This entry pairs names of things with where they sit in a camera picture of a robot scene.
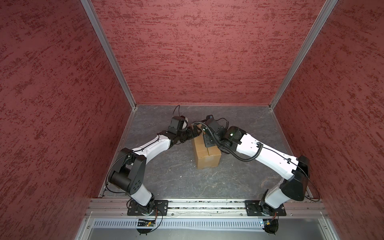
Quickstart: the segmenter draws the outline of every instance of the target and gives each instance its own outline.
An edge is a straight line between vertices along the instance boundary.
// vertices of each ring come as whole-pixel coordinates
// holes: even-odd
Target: red textured wall
[[[339,0],[275,108],[342,239],[384,236],[383,12]]]
[[[0,239],[73,240],[130,106],[80,1],[0,6]]]
[[[137,103],[265,104],[324,0],[94,0]]]

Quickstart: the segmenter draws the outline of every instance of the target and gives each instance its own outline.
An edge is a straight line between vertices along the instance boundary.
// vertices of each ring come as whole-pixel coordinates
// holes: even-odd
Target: black cable
[[[179,117],[180,117],[180,105],[177,105],[177,106],[175,107],[175,109],[173,110],[173,113],[172,113],[172,117],[174,116],[174,114],[175,114],[175,110],[176,110],[177,107],[179,107]]]
[[[223,150],[221,150],[221,149],[219,149],[221,152],[223,152],[223,153],[225,153],[225,154],[230,154],[229,152],[225,152],[225,151],[223,151]]]
[[[217,141],[217,139],[214,137],[214,134],[212,133],[211,129],[205,123],[203,123],[201,121],[195,121],[192,123],[192,125],[198,125],[198,124],[205,126],[205,133],[209,134],[209,136],[213,139],[213,141],[215,142],[215,144],[217,145],[217,147],[219,149],[221,149],[221,150],[224,149],[227,152],[230,152],[230,154],[232,154],[236,159],[238,159],[242,162],[250,162],[252,160],[255,160],[261,153],[261,150],[263,148],[262,146],[259,147],[258,151],[256,152],[256,154],[254,156],[252,156],[250,158],[242,158],[242,157],[238,156],[232,149],[229,149],[226,146],[224,146],[223,144],[219,143]]]
[[[313,188],[316,190],[316,192],[317,192],[317,195],[319,196],[319,198],[317,199],[317,200],[313,200],[313,199],[311,199],[311,198],[309,198],[309,197],[307,197],[307,196],[304,196],[305,198],[307,198],[307,199],[309,199],[309,200],[311,200],[312,202],[318,202],[318,201],[320,201],[320,192],[319,192],[319,190],[317,189],[317,187],[313,184],[313,182],[311,182],[311,180],[310,180],[310,178],[308,177],[308,175],[304,172],[304,170],[303,169],[301,169],[301,167],[299,167],[299,166],[297,166],[303,173],[304,173],[304,175],[305,175],[305,177],[308,179],[308,181],[312,184],[312,186],[313,186]]]
[[[305,175],[305,177],[308,179],[308,181],[312,184],[312,186],[314,187],[314,189],[316,190],[316,192],[317,192],[317,194],[318,194],[318,196],[319,196],[319,198],[318,198],[317,200],[313,200],[312,198],[307,197],[307,196],[304,196],[304,197],[307,198],[307,199],[309,199],[309,200],[311,200],[312,202],[318,202],[318,201],[320,201],[320,192],[319,192],[319,190],[318,190],[318,189],[316,188],[316,186],[311,182],[310,178],[309,178],[308,175],[304,172],[304,170],[301,169],[301,167],[299,167],[297,164],[293,163],[290,159],[287,159],[287,158],[283,157],[282,155],[278,154],[278,153],[275,152],[274,150],[269,149],[269,148],[266,148],[266,147],[264,147],[264,148],[265,148],[265,149],[268,149],[268,150],[270,150],[270,151],[272,151],[272,152],[274,152],[274,153],[276,153],[276,154],[279,155],[280,157],[282,157],[282,158],[284,158],[285,160],[287,160],[289,163],[292,163],[293,165],[295,165],[296,167],[298,167],[298,168],[304,173],[304,175]]]
[[[128,209],[128,203],[131,202],[131,201],[132,201],[132,199],[129,199],[129,200],[127,201],[127,209]]]
[[[226,120],[225,118],[219,118],[219,119],[217,119],[216,121],[219,121],[219,120],[221,120],[221,119],[224,119],[227,123],[225,124],[225,130],[228,130],[228,127],[229,127],[229,122],[228,122],[228,120]]]
[[[279,155],[280,157],[284,158],[284,159],[287,160],[288,162],[291,162],[291,160],[289,160],[289,159],[287,159],[287,158],[281,156],[278,152],[276,152],[276,151],[274,151],[274,150],[272,150],[272,149],[270,149],[270,148],[266,148],[266,147],[264,147],[264,146],[263,146],[263,148],[264,148],[264,149],[268,149],[268,150],[270,150],[270,151],[276,153],[276,154]]]
[[[143,147],[142,149],[139,149],[139,150],[136,150],[136,151],[133,151],[133,152],[143,151],[146,147],[151,146],[152,144],[154,144],[155,142],[158,142],[159,140],[160,140],[160,135],[157,133],[157,140],[156,141],[151,142],[150,144],[148,144],[147,146]]]
[[[109,172],[111,171],[111,169],[113,168],[113,166],[115,166],[115,164],[116,164],[120,159],[122,159],[123,157],[127,156],[128,154],[129,154],[129,153],[127,153],[127,154],[125,154],[125,155],[119,157],[119,159],[116,160],[116,161],[112,164],[112,166],[109,168],[108,173],[107,173],[107,176],[105,177],[105,187],[106,187],[106,189],[107,189],[108,191],[113,192],[113,193],[125,193],[125,192],[114,192],[114,191],[112,191],[111,189],[109,189],[109,188],[108,188],[108,185],[107,185],[107,179],[108,179]]]
[[[159,211],[159,212],[161,213],[161,221],[160,221],[160,223],[156,226],[156,228],[153,229],[153,230],[151,230],[150,232],[153,232],[154,230],[156,230],[156,229],[160,226],[160,224],[163,222],[163,217],[164,217],[163,213],[162,213],[159,209],[157,209],[157,207],[155,207],[155,208],[156,208],[156,211]]]

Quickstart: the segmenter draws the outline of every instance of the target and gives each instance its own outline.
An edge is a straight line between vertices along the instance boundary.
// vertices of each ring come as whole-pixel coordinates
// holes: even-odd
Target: cardboard box
[[[220,162],[221,151],[217,146],[206,148],[203,134],[192,139],[197,169],[216,167]]]

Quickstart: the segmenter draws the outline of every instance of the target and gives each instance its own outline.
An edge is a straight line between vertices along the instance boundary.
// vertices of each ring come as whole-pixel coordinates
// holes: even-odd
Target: coiled cable
[[[255,160],[261,153],[262,149],[263,149],[263,144],[261,142],[258,142],[257,143],[257,146],[258,146],[258,150],[256,152],[255,155],[253,155],[252,157],[250,158],[242,158],[240,157],[239,155],[237,155],[232,149],[226,147],[225,145],[221,144],[214,136],[212,130],[203,122],[200,122],[200,121],[195,121],[192,123],[192,125],[198,125],[198,124],[201,124],[203,126],[205,126],[205,132],[209,134],[209,136],[213,139],[213,141],[215,142],[215,144],[217,145],[217,147],[220,149],[220,150],[225,150],[227,152],[229,152],[230,154],[232,154],[236,159],[242,161],[242,162],[250,162],[252,160]]]

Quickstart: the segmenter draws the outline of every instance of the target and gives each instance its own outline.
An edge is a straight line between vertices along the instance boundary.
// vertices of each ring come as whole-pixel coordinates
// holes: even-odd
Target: black mounting plate
[[[157,209],[159,211],[161,211],[163,213],[163,216],[166,216],[167,215],[167,211],[168,211],[168,200],[155,200],[155,206],[157,207]],[[136,201],[131,201],[129,203],[129,207],[128,207],[128,211],[127,211],[127,215],[128,216],[154,216],[155,215],[155,211],[152,211],[149,215],[144,215],[143,213],[141,213],[138,209],[138,204]]]
[[[203,138],[204,138],[204,144],[205,144],[205,147],[206,147],[206,148],[216,146],[216,144],[215,144],[214,141],[210,138],[210,136],[208,136],[208,134],[204,134],[204,135],[203,135]]]
[[[245,209],[247,211],[247,216],[265,216],[263,213],[261,213],[256,206],[259,205],[259,200],[246,200],[245,203]],[[276,215],[283,217],[287,216],[287,213],[285,212],[285,207],[283,204],[280,205],[278,209],[276,209]]]

